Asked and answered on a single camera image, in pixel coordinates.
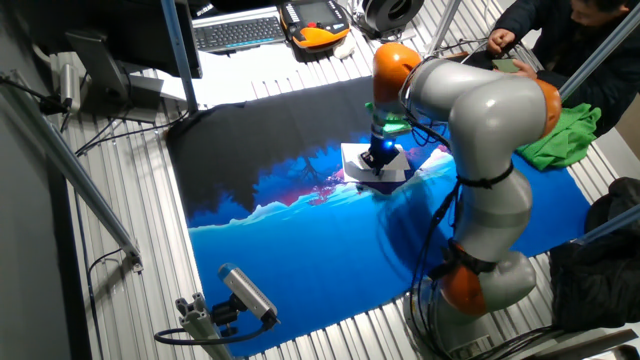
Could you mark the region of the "seated person's right hand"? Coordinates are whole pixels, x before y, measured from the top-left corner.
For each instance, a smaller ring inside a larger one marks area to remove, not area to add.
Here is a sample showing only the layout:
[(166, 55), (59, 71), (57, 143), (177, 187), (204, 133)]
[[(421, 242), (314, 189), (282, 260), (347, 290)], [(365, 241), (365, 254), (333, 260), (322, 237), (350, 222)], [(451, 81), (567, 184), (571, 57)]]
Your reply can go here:
[(506, 29), (495, 29), (488, 37), (487, 51), (493, 55), (499, 55), (504, 52), (515, 40), (515, 34)]

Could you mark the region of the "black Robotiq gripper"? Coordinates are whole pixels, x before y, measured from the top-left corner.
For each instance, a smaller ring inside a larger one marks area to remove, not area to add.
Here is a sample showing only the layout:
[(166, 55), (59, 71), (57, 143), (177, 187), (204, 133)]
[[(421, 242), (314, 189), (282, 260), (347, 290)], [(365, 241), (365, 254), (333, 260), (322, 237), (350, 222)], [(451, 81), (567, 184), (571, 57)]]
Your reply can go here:
[(360, 159), (373, 170), (375, 176), (380, 176), (387, 165), (385, 161), (392, 161), (399, 154), (394, 138), (383, 138), (371, 135), (369, 150), (360, 154)]

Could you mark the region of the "seated person's left hand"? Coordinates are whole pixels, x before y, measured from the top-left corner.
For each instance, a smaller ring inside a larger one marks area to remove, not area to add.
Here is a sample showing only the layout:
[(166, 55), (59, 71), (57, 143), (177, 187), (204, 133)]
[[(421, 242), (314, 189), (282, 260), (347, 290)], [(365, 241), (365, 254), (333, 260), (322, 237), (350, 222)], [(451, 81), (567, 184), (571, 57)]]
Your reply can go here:
[(517, 71), (514, 72), (514, 75), (530, 78), (532, 80), (536, 80), (538, 78), (537, 71), (529, 64), (521, 60), (514, 59), (513, 65), (517, 68)]

